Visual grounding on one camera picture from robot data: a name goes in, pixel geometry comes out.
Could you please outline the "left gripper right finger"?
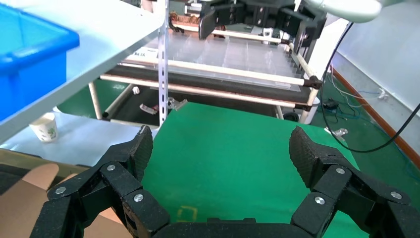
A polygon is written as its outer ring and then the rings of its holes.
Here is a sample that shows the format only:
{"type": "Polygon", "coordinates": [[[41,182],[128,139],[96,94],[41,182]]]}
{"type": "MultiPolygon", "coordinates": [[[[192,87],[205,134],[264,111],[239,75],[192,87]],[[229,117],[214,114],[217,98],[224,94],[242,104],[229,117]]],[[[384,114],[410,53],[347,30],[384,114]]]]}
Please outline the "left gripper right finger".
{"type": "Polygon", "coordinates": [[[420,213],[403,192],[356,169],[336,148],[318,144],[301,127],[289,155],[310,193],[291,224],[320,238],[337,212],[348,215],[371,238],[417,238],[420,213]]]}

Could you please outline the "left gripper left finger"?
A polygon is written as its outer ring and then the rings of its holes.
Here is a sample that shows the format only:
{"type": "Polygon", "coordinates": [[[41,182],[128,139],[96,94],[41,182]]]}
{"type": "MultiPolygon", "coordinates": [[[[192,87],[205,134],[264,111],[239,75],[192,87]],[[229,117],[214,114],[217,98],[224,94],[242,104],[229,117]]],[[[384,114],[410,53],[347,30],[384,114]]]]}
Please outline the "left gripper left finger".
{"type": "Polygon", "coordinates": [[[81,238],[101,212],[112,209],[132,237],[154,237],[170,216],[142,185],[152,150],[146,125],[132,140],[110,146],[93,167],[47,193],[30,236],[81,238]]]}

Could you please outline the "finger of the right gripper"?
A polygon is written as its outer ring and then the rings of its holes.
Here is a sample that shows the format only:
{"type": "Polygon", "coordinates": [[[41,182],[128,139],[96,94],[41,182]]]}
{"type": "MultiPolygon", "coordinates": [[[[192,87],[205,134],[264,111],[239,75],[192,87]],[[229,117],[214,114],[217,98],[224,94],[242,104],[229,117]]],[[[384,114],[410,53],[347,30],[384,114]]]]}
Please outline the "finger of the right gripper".
{"type": "Polygon", "coordinates": [[[308,4],[299,5],[297,10],[283,8],[282,13],[282,31],[292,38],[293,50],[298,53],[301,49],[310,48],[311,54],[325,26],[326,13],[308,4]]]}
{"type": "Polygon", "coordinates": [[[250,0],[202,0],[199,38],[206,39],[217,27],[245,22],[250,0]]]}

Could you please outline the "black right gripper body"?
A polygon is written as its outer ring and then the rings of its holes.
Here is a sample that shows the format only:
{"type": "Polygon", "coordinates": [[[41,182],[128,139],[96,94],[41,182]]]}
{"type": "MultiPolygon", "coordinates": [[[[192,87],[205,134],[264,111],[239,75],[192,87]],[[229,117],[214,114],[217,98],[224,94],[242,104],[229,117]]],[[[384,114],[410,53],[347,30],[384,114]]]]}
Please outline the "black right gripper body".
{"type": "Polygon", "coordinates": [[[246,17],[253,19],[264,15],[267,15],[267,19],[283,20],[286,13],[282,9],[293,12],[296,4],[294,0],[238,0],[234,6],[238,8],[232,8],[229,14],[229,19],[232,20],[243,20],[246,17]]]}

